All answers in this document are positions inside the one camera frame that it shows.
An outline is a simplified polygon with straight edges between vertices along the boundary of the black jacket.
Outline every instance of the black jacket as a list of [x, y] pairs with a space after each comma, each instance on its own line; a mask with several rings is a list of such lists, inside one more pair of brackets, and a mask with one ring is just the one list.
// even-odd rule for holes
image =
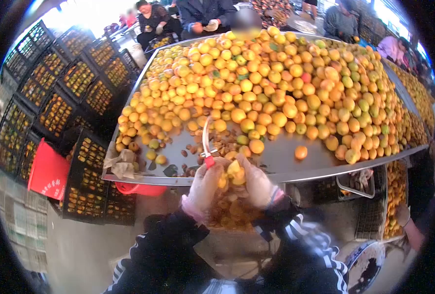
[[[316, 223], [303, 222], [288, 197], [266, 210], [265, 218], [255, 221], [254, 228], [267, 241], [270, 232], [275, 232], [281, 245], [271, 266], [253, 279], [237, 280], [238, 293], [346, 293], [348, 269], [334, 260], [338, 248], [329, 246], [330, 237]], [[137, 236], [129, 250], [131, 259], [118, 263], [113, 284], [104, 293], [160, 293], [169, 270], [183, 267], [181, 257], [208, 233], [182, 210], [168, 215], [152, 232]], [[183, 282], [185, 293], [202, 293], [209, 283], [199, 279]]]

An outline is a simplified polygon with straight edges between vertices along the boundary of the white glove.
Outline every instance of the white glove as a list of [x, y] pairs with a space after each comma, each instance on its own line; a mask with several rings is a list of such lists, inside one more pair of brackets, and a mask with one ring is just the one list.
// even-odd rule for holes
[[214, 32], [219, 27], [219, 21], [217, 19], [211, 19], [207, 26], [203, 28], [204, 31]]
[[182, 196], [183, 211], [196, 221], [203, 221], [206, 212], [211, 208], [217, 184], [224, 172], [226, 159], [214, 158], [214, 165], [207, 169], [206, 164], [198, 168], [194, 175], [188, 196]]
[[160, 24], [157, 26], [157, 28], [155, 29], [155, 33], [157, 35], [160, 35], [163, 32], [163, 26]]
[[245, 188], [249, 192], [249, 202], [259, 209], [266, 209], [284, 196], [283, 191], [274, 185], [260, 168], [252, 165], [242, 154], [235, 157], [245, 169]]
[[401, 227], [405, 227], [405, 225], [409, 222], [410, 210], [407, 205], [405, 205], [405, 203], [399, 203], [399, 205], [397, 206], [395, 218], [397, 219], [397, 223]]

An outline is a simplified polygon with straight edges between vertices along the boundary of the metal tool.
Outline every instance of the metal tool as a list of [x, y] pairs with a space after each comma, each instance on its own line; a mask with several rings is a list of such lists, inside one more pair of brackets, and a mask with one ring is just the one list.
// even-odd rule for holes
[[204, 157], [204, 163], [206, 163], [206, 168], [209, 169], [214, 165], [214, 158], [212, 153], [216, 152], [217, 149], [211, 150], [209, 147], [209, 125], [211, 124], [212, 118], [208, 116], [206, 122], [203, 127], [203, 149], [204, 152], [201, 153], [201, 156]]

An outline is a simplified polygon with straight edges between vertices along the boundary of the red bucket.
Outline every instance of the red bucket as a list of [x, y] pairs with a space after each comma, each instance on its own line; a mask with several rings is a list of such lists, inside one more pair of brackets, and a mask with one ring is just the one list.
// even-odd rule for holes
[[31, 167], [28, 190], [62, 200], [69, 168], [70, 162], [57, 154], [42, 138]]
[[116, 188], [123, 194], [141, 194], [150, 197], [161, 196], [167, 189], [167, 186], [141, 185], [131, 183], [115, 182]]

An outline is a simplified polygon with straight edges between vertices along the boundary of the pink jacket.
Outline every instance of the pink jacket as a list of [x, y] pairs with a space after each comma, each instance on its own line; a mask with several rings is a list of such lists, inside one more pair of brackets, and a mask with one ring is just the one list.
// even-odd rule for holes
[[400, 60], [403, 62], [404, 52], [402, 52], [397, 43], [397, 39], [392, 36], [387, 36], [377, 45], [377, 51], [382, 57], [390, 56], [394, 61]]

